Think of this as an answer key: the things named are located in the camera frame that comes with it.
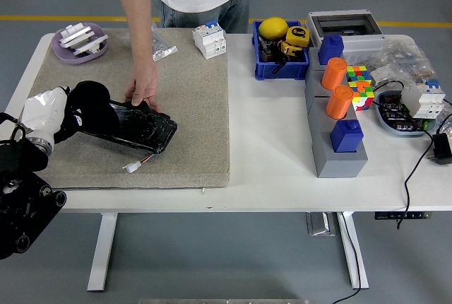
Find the person's right hand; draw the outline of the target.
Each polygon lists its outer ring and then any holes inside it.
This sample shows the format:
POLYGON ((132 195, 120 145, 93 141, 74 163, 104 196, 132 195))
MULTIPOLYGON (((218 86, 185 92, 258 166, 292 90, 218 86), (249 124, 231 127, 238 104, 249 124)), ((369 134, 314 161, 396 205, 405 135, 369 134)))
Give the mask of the person's right hand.
POLYGON ((160 112, 161 107, 155 99, 157 82, 157 65, 154 61, 134 64, 124 90, 125 101, 130 101, 133 106, 146 102, 151 110, 160 112))

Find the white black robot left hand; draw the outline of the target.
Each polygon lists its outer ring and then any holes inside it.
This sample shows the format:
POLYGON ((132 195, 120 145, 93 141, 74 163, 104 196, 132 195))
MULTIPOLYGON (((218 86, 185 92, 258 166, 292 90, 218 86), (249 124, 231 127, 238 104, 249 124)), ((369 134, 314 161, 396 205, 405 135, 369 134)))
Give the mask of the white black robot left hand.
POLYGON ((66 115, 66 103, 71 89, 61 86, 39 93, 25 101, 22 112, 22 123, 29 132, 26 137, 41 146, 45 151, 52 152, 57 135, 57 142, 73 136, 82 125, 80 110, 73 114, 69 109, 66 115))

